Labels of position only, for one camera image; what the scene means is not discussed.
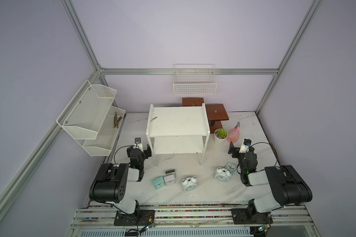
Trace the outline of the mint square alarm clock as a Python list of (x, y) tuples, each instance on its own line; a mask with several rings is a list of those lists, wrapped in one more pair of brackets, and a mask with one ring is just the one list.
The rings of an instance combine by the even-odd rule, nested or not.
[(231, 175), (233, 175), (236, 171), (237, 165), (227, 162), (225, 168), (231, 173)]

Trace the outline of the white twin-bell alarm clock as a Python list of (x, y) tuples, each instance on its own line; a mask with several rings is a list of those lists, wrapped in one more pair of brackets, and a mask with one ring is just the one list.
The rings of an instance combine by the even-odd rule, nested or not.
[(232, 174), (226, 168), (219, 167), (215, 171), (215, 179), (221, 183), (228, 182), (231, 176), (232, 176)]
[(182, 180), (181, 186), (185, 192), (193, 191), (197, 188), (197, 179), (195, 177), (187, 177)]

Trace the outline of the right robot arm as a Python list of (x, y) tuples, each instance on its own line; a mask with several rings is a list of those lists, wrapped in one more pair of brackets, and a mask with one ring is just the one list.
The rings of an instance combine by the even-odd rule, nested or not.
[(268, 214), (289, 204), (300, 205), (312, 200), (311, 189), (293, 166), (267, 166), (258, 171), (257, 154), (251, 140), (246, 139), (241, 147), (230, 142), (228, 153), (238, 159), (240, 180), (245, 186), (270, 186), (269, 193), (248, 201), (249, 216)]

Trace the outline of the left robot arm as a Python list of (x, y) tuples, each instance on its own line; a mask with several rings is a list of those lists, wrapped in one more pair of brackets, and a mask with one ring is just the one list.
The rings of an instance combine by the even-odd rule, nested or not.
[(126, 194), (129, 182), (140, 182), (144, 176), (144, 161), (152, 156), (150, 146), (146, 149), (141, 144), (127, 148), (129, 163), (104, 163), (90, 187), (90, 200), (115, 206), (128, 215), (138, 214), (138, 201)]

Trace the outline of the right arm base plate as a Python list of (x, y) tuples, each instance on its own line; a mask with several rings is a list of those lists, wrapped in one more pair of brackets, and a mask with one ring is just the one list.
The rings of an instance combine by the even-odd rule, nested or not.
[(248, 208), (231, 209), (231, 217), (235, 225), (239, 224), (272, 224), (273, 219), (269, 213), (258, 213)]

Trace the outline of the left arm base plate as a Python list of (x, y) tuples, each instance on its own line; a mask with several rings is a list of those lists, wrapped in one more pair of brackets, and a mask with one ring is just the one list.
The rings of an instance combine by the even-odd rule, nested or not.
[(117, 211), (114, 226), (147, 226), (154, 223), (155, 210), (136, 210), (134, 214)]

